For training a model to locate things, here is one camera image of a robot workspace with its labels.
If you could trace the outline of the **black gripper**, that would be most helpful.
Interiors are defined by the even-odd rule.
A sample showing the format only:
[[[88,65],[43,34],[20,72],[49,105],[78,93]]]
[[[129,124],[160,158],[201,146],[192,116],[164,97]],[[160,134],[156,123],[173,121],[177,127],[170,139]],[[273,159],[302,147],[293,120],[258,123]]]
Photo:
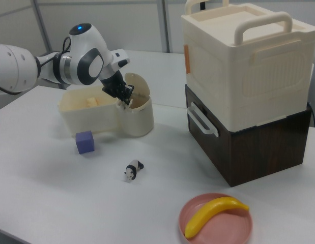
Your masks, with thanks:
[[[102,90],[113,98],[118,98],[126,105],[130,104],[130,97],[134,91],[133,85],[127,85],[121,72],[116,72],[114,75],[107,79],[100,79],[103,84]]]

